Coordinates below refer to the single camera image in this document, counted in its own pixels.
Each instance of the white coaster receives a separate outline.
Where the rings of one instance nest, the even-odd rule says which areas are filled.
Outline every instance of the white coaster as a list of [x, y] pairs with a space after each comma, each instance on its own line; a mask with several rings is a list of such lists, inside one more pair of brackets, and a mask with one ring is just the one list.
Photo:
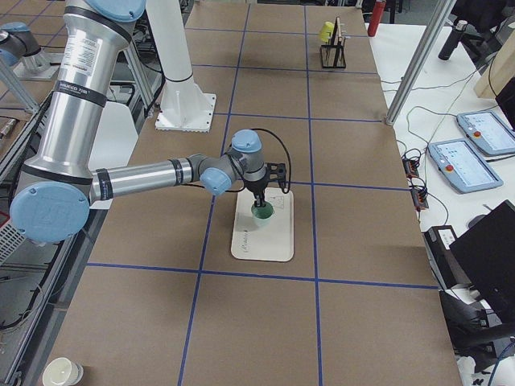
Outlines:
[[251, 212], [253, 194], [238, 193], [231, 253], [240, 260], [289, 261], [293, 257], [293, 192], [287, 195], [277, 187], [265, 191], [265, 200], [274, 207], [266, 224], [256, 224]]

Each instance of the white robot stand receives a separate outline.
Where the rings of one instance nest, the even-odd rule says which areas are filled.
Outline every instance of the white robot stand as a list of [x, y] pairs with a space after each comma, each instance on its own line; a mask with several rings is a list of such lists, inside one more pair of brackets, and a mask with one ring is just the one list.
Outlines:
[[147, 0], [146, 12], [167, 78], [156, 129], [208, 132], [216, 95], [202, 93], [193, 79], [179, 2]]

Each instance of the white cup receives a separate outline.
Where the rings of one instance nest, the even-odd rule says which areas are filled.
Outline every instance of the white cup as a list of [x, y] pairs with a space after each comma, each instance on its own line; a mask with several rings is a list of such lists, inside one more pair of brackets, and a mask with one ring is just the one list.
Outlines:
[[44, 386], [73, 386], [79, 383], [84, 369], [68, 358], [52, 360], [43, 372]]

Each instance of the metal pole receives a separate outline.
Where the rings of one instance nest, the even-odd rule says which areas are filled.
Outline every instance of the metal pole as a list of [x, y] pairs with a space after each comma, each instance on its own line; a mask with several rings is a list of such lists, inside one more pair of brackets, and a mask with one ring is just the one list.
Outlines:
[[134, 42], [131, 42], [129, 46], [123, 51], [127, 58], [127, 63], [132, 71], [134, 81], [139, 88], [139, 92], [142, 94], [143, 104], [148, 111], [147, 117], [151, 117], [154, 114], [154, 107], [151, 106], [154, 96], [152, 95], [151, 87], [148, 83], [143, 66], [138, 58], [138, 52], [134, 46]]
[[406, 99], [408, 99], [408, 96], [410, 95], [418, 74], [422, 71], [422, 67], [426, 62], [427, 56], [431, 52], [431, 48], [435, 45], [436, 39], [438, 38], [440, 31], [442, 30], [442, 27], [455, 3], [456, 0], [438, 1], [435, 12], [424, 31], [424, 35], [422, 35], [422, 38], [420, 39], [420, 43], [413, 54], [413, 58], [411, 58], [410, 65], [406, 69], [406, 74], [402, 78], [401, 85], [399, 86], [392, 104], [389, 107], [385, 119], [385, 123], [387, 125], [393, 125], [397, 120], [398, 115], [402, 110], [402, 106], [406, 103]]
[[25, 106], [25, 110], [30, 113], [37, 113], [39, 110], [38, 102], [23, 86], [22, 82], [18, 79], [13, 70], [3, 61], [0, 57], [0, 80], [5, 83], [9, 91]]

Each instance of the black chair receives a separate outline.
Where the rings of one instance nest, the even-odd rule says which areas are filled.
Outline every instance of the black chair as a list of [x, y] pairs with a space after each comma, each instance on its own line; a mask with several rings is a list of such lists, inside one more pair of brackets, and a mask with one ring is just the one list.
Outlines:
[[461, 43], [477, 56], [475, 61], [481, 57], [477, 46], [485, 41], [483, 35], [494, 27], [495, 35], [502, 22], [506, 20], [506, 16], [502, 13], [506, 5], [507, 0], [458, 0], [452, 9], [451, 13], [456, 16], [455, 24], [459, 20], [466, 20], [481, 34], [477, 36], [466, 33], [461, 39]]

